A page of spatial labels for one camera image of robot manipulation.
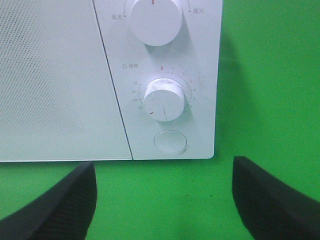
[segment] white knob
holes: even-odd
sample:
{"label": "white knob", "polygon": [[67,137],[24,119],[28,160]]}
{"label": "white knob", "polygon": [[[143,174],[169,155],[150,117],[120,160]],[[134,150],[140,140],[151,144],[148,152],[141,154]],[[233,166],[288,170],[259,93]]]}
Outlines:
{"label": "white knob", "polygon": [[148,84],[143,98],[143,109],[151,118],[168,122],[178,118],[185,108],[181,85],[169,78],[159,78]]}
{"label": "white knob", "polygon": [[180,0],[134,0],[129,9],[129,24],[143,43],[162,46],[171,42],[182,25]]}

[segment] black object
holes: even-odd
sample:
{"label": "black object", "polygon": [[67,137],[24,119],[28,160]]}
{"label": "black object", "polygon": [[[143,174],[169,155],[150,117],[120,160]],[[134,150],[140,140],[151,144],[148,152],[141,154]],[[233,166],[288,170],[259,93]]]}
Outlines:
{"label": "black object", "polygon": [[85,162],[0,221],[1,240],[84,240],[97,202],[95,168]]}
{"label": "black object", "polygon": [[233,161],[232,194],[256,240],[320,240],[320,203],[244,156]]}

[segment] round button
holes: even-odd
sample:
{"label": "round button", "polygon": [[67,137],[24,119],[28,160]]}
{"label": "round button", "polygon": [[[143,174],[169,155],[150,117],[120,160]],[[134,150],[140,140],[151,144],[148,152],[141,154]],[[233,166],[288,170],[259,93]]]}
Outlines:
{"label": "round button", "polygon": [[154,145],[167,154],[178,154],[186,149],[187,139],[178,131],[162,131],[154,137]]}
{"label": "round button", "polygon": [[149,117],[168,122],[178,118],[185,109],[185,95],[181,85],[169,78],[159,78],[148,84],[143,109]]}
{"label": "round button", "polygon": [[171,42],[182,25],[179,0],[135,0],[129,9],[129,24],[134,35],[150,46]]}

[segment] microwave oven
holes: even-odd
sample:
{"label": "microwave oven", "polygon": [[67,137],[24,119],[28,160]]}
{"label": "microwave oven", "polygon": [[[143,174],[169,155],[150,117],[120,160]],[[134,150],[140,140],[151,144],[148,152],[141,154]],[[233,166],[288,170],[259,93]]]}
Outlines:
{"label": "microwave oven", "polygon": [[0,161],[214,155],[222,0],[0,1]]}

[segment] green wall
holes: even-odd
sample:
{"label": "green wall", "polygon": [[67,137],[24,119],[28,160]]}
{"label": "green wall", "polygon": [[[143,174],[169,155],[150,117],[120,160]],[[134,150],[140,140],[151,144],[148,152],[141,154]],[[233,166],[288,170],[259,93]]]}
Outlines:
{"label": "green wall", "polygon": [[[97,162],[87,240],[251,240],[231,194],[244,155],[320,201],[320,1],[225,0],[215,156]],[[77,162],[2,163],[0,218]]]}

